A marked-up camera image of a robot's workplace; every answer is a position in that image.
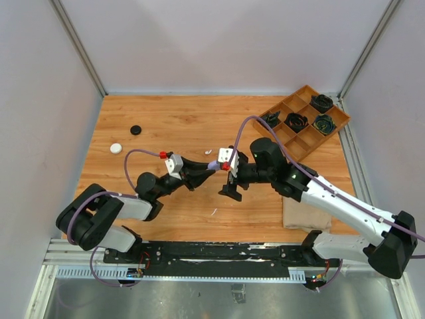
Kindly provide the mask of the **purple earbud charging case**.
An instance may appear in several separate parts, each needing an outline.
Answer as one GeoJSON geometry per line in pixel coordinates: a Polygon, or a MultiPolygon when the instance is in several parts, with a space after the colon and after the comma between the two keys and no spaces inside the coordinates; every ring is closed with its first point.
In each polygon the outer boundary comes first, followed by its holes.
{"type": "Polygon", "coordinates": [[[218,161],[212,161],[212,162],[208,163],[207,169],[218,171],[218,170],[220,170],[220,163],[218,161]]]}

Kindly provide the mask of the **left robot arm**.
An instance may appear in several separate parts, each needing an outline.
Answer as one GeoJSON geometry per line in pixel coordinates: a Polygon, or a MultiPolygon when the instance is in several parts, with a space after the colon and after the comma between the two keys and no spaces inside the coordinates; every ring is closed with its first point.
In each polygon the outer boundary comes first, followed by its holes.
{"type": "Polygon", "coordinates": [[[56,227],[70,244],[85,251],[112,248],[126,262],[138,261],[142,246],[136,243],[137,234],[124,226],[115,226],[115,220],[152,221],[163,208],[159,198],[182,186],[193,191],[220,168],[216,162],[199,163],[176,154],[169,154],[165,166],[167,173],[161,177],[150,172],[141,174],[135,195],[108,191],[93,183],[59,214],[56,227]]]}

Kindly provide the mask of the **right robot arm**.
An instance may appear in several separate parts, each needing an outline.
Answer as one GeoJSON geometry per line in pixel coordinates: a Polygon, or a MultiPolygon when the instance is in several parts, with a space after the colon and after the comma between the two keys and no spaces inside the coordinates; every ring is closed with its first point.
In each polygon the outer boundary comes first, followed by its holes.
{"type": "Polygon", "coordinates": [[[332,185],[307,166],[290,163],[270,138],[250,145],[254,162],[234,148],[221,148],[217,162],[228,172],[220,194],[241,201],[238,187],[268,183],[281,196],[318,208],[354,230],[356,235],[311,231],[303,241],[301,259],[315,266],[323,259],[359,261],[381,275],[400,279],[418,244],[414,217],[377,209],[332,185]]]}

